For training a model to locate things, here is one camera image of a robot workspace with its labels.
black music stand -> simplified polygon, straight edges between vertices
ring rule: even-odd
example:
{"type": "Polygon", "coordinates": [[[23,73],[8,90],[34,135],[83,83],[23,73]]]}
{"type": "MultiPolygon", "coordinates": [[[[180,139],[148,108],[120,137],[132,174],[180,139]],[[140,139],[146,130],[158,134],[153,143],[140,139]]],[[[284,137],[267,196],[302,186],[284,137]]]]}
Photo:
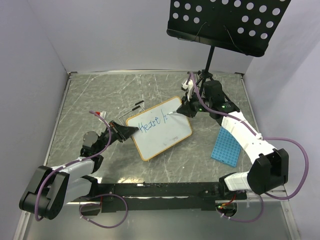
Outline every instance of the black music stand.
{"type": "Polygon", "coordinates": [[[167,34],[210,45],[202,82],[212,80],[209,67],[215,47],[261,57],[291,0],[171,0],[167,34]]]}

wall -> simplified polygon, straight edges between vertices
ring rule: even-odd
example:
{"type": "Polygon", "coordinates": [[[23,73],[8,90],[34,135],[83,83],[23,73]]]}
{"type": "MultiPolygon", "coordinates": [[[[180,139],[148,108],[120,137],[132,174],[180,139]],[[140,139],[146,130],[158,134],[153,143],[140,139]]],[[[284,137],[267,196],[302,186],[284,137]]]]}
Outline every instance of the wall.
{"type": "Polygon", "coordinates": [[[67,74],[26,0],[0,0],[0,233],[12,239],[19,200],[43,164],[67,74]]]}
{"type": "MultiPolygon", "coordinates": [[[[170,0],[28,0],[68,72],[201,70],[210,46],[167,35],[170,0]]],[[[251,56],[218,48],[211,69],[245,73],[251,56]]]]}
{"type": "MultiPolygon", "coordinates": [[[[290,200],[303,240],[319,239],[320,214],[320,117],[319,56],[320,2],[293,0],[262,58],[253,59],[244,76],[245,85],[261,132],[269,137],[287,137],[301,143],[310,158],[307,180],[300,193],[290,200]]],[[[290,156],[289,179],[292,193],[304,171],[299,149],[284,142],[290,156]]]]}

blue perforated tray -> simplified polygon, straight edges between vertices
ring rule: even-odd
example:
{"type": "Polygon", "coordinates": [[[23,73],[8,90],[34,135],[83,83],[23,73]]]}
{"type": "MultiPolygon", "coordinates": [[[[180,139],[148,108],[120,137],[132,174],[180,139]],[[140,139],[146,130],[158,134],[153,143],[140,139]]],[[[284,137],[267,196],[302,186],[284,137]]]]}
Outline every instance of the blue perforated tray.
{"type": "Polygon", "coordinates": [[[231,167],[236,167],[240,150],[241,146],[237,140],[227,130],[221,127],[211,158],[231,167]]]}

white board with handwriting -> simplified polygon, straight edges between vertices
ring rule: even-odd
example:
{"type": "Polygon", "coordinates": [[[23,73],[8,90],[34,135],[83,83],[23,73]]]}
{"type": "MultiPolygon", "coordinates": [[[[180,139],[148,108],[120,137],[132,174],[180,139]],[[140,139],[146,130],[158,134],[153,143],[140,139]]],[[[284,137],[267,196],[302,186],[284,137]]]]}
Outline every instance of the white board with handwriting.
{"type": "Polygon", "coordinates": [[[127,126],[138,127],[132,139],[144,161],[155,157],[192,134],[189,120],[178,113],[181,100],[175,96],[126,120],[127,126]]]}

marble tabletop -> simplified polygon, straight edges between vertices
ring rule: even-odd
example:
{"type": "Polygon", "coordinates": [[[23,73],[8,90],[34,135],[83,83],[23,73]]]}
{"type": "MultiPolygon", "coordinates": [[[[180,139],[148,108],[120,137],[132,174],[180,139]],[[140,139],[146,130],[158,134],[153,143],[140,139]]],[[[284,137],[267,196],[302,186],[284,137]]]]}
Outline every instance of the marble tabletop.
{"type": "MultiPolygon", "coordinates": [[[[105,130],[89,110],[105,110],[108,121],[119,122],[119,112],[140,100],[148,109],[174,96],[182,97],[181,83],[187,77],[186,72],[71,74],[47,166],[75,160],[80,155],[83,135],[105,130]]],[[[225,93],[256,126],[241,75],[215,73],[213,78],[222,83],[225,93]]],[[[124,121],[138,112],[126,115],[124,121]]],[[[198,113],[189,121],[193,134],[149,161],[140,158],[131,139],[113,143],[102,154],[103,163],[92,176],[100,183],[215,182],[226,174],[250,169],[252,164],[243,150],[236,167],[211,158],[220,126],[208,113],[198,113]]]]}

